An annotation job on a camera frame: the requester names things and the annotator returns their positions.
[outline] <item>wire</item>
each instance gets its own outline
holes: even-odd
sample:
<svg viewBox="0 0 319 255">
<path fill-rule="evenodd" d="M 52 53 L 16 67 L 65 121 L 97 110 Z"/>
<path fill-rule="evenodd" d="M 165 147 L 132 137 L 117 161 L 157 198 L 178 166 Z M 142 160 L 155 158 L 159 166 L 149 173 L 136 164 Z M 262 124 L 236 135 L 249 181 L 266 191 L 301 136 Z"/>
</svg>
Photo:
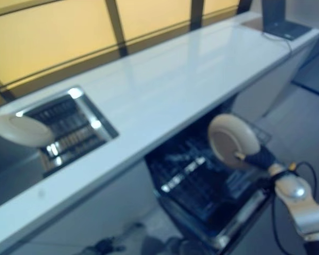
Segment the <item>wire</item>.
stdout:
<svg viewBox="0 0 319 255">
<path fill-rule="evenodd" d="M 313 166 L 309 163 L 309 162 L 306 162 L 306 161 L 302 161 L 302 162 L 299 162 L 296 166 L 296 169 L 295 171 L 297 172 L 298 169 L 300 168 L 300 166 L 302 165 L 305 165 L 307 166 L 310 171 L 312 172 L 312 175 L 313 175 L 313 183 L 314 183 L 314 187 L 313 187 L 313 197 L 316 198 L 317 197 L 317 190 L 318 190 L 318 179 L 317 179 L 317 175 L 315 173 L 315 170 L 313 168 Z"/>
<path fill-rule="evenodd" d="M 273 38 L 273 37 L 269 37 L 267 35 L 266 32 L 262 31 L 261 35 L 265 38 L 267 38 L 268 40 L 271 40 L 271 41 L 284 41 L 286 44 L 287 44 L 287 47 L 288 47 L 288 50 L 289 50 L 289 56 L 288 57 L 291 57 L 293 55 L 293 49 L 292 49 L 292 46 L 291 44 L 289 43 L 289 41 L 285 38 Z"/>
<path fill-rule="evenodd" d="M 292 253 L 289 253 L 281 244 L 280 239 L 279 239 L 279 235 L 278 235 L 278 230 L 276 227 L 276 215 L 275 215 L 275 198 L 276 195 L 274 194 L 273 197 L 273 201 L 272 201 L 272 228 L 273 228 L 273 235 L 274 235 L 274 239 L 275 242 L 277 244 L 277 246 L 279 247 L 280 251 L 285 254 L 285 255 L 293 255 Z"/>
</svg>

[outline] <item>cabinet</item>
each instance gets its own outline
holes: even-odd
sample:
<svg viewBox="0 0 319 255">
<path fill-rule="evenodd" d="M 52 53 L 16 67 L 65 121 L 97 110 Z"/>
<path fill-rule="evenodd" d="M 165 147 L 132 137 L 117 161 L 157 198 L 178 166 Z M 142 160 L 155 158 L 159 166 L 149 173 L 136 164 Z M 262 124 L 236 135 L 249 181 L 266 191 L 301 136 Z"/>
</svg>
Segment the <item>cabinet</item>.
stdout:
<svg viewBox="0 0 319 255">
<path fill-rule="evenodd" d="M 234 102 L 232 111 L 250 122 L 267 113 L 279 94 L 289 85 L 313 44 L 292 55 L 241 92 Z"/>
<path fill-rule="evenodd" d="M 11 255 L 72 255 L 126 227 L 157 206 L 144 161 L 127 169 L 86 201 L 78 204 Z"/>
</svg>

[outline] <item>laptop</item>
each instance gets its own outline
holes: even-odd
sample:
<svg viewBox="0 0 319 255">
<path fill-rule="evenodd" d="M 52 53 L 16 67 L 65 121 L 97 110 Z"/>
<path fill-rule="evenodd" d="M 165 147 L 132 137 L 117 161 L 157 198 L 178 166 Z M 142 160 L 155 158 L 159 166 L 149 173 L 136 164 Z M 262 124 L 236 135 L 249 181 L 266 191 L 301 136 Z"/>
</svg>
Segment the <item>laptop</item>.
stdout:
<svg viewBox="0 0 319 255">
<path fill-rule="evenodd" d="M 262 0 L 263 31 L 272 35 L 295 40 L 311 28 L 285 19 L 286 0 Z"/>
</svg>

